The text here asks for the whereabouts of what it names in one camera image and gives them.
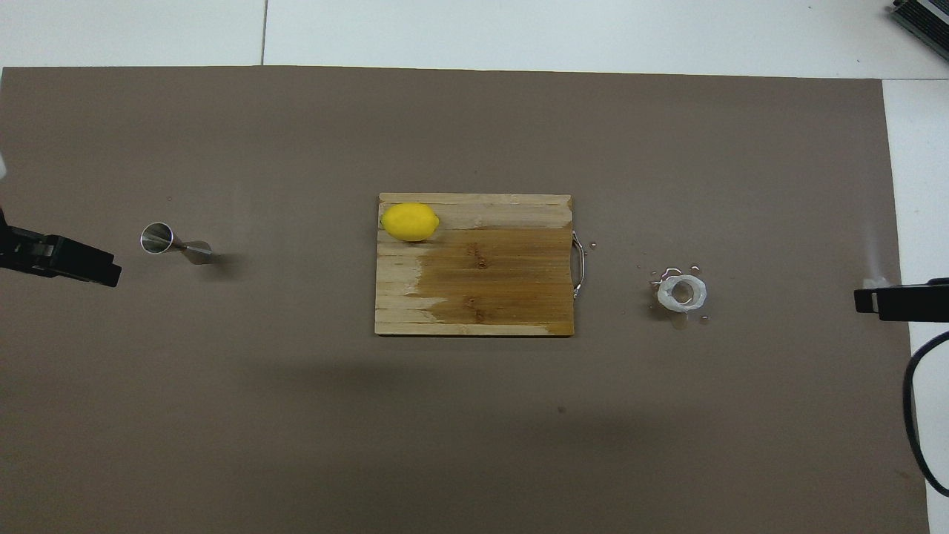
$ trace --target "brown mat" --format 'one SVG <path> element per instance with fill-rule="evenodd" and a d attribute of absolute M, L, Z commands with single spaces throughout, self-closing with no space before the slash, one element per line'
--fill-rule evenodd
<path fill-rule="evenodd" d="M 8 221 L 124 268 L 0 272 L 6 532 L 926 529 L 878 81 L 7 68 L 0 135 Z M 571 195 L 576 335 L 375 336 L 383 191 Z"/>

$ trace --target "wooden cutting board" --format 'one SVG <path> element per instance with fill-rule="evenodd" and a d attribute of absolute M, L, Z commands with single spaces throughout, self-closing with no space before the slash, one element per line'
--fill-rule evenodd
<path fill-rule="evenodd" d="M 421 243 L 380 225 L 376 334 L 573 335 L 570 195 L 382 193 L 379 216 L 402 202 L 441 223 Z"/>

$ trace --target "jigger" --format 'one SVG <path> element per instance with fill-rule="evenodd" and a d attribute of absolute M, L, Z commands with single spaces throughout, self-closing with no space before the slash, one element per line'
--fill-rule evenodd
<path fill-rule="evenodd" d="M 205 241 L 182 241 L 164 222 L 153 222 L 145 227 L 140 243 L 148 254 L 177 250 L 195 265 L 211 262 L 211 245 Z"/>

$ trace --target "tabletop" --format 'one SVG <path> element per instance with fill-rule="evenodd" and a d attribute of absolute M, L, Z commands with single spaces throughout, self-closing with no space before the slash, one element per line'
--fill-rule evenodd
<path fill-rule="evenodd" d="M 866 0 L 10 0 L 0 4 L 0 67 L 267 64 L 880 78 L 902 280 L 918 283 L 944 276 L 940 267 L 949 260 L 937 245 L 949 224 L 941 209 L 949 195 L 949 152 L 941 142 L 949 134 L 949 64 L 888 20 L 886 7 Z M 910 325 L 913 348 L 940 331 Z M 934 353 L 917 379 L 922 444 L 937 473 L 949 473 L 949 412 L 941 408 L 949 404 L 946 356 L 949 350 Z M 949 500 L 930 491 L 928 504 L 931 531 L 949 532 Z"/>

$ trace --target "lemon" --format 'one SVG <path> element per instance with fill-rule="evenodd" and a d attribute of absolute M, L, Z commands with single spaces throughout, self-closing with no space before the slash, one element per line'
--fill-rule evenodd
<path fill-rule="evenodd" d="M 428 204 L 405 202 L 385 210 L 381 223 L 382 228 L 393 238 L 424 241 L 438 228 L 438 216 Z"/>

